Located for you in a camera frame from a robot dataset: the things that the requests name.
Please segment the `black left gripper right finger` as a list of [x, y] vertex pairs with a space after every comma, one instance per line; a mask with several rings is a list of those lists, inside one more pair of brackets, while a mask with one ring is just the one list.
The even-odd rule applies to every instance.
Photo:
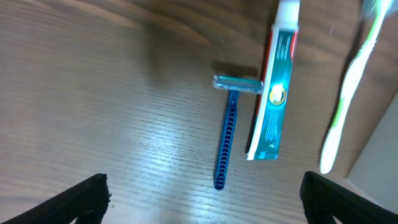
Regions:
[[307, 171], [300, 187], [300, 199], [308, 223], [397, 223], [397, 214], [354, 192]]

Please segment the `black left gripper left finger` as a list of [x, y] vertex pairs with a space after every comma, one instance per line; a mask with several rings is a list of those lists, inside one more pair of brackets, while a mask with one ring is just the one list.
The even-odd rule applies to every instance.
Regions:
[[3, 224], [101, 224], [110, 203], [106, 174], [95, 174]]

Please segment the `teal toothpaste tube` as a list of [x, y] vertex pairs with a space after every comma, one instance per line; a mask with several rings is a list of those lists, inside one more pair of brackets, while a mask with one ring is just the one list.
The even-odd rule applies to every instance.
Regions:
[[276, 160], [299, 32], [300, 0], [281, 0], [267, 49], [247, 160]]

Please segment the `blue disposable razor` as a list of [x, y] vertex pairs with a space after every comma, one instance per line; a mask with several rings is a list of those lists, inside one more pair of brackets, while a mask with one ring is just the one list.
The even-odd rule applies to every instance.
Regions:
[[228, 90], [226, 109], [224, 111], [223, 125], [214, 171], [214, 188], [223, 190], [226, 183], [229, 157], [232, 150], [234, 131], [236, 127], [239, 94], [241, 92], [259, 95], [262, 93], [264, 83], [259, 80], [215, 75], [213, 86], [220, 90]]

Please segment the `green white toothbrush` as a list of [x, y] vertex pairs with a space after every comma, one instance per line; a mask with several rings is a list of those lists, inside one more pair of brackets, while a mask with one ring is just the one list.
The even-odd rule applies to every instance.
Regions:
[[363, 76], [370, 55], [374, 50], [384, 20], [396, 10], [397, 1], [395, 0], [372, 0], [363, 2], [363, 14], [372, 17], [373, 23], [358, 53], [346, 69], [335, 115], [333, 116], [321, 149], [321, 174], [327, 174], [333, 168], [349, 106], [360, 83], [361, 77]]

